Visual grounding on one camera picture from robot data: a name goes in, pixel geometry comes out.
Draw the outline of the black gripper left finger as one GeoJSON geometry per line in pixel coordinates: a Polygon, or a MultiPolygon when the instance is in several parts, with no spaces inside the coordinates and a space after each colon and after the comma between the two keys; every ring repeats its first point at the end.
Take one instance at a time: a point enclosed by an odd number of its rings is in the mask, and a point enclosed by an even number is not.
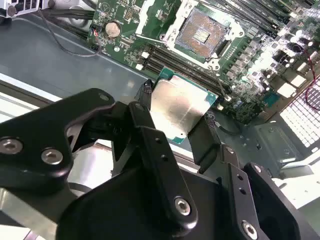
{"type": "Polygon", "coordinates": [[[0,210],[39,235],[56,235],[80,198],[67,182],[73,153],[96,139],[113,143],[114,177],[155,160],[176,161],[145,105],[91,88],[0,125],[0,210]]]}

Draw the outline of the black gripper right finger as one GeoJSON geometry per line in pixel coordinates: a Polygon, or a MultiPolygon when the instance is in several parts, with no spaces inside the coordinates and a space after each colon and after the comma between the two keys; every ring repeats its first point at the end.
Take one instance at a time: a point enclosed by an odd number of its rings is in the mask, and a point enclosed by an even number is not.
{"type": "Polygon", "coordinates": [[[211,179],[215,199],[196,202],[210,214],[217,240],[300,240],[299,212],[255,163],[241,166],[235,151],[221,142],[211,115],[188,134],[198,174],[211,179]]]}

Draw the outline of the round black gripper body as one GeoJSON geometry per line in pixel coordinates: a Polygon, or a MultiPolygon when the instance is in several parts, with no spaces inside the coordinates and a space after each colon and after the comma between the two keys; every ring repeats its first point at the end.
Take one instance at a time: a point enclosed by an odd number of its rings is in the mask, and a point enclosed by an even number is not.
{"type": "Polygon", "coordinates": [[[224,188],[157,159],[114,176],[63,213],[58,240],[236,238],[224,188]]]}

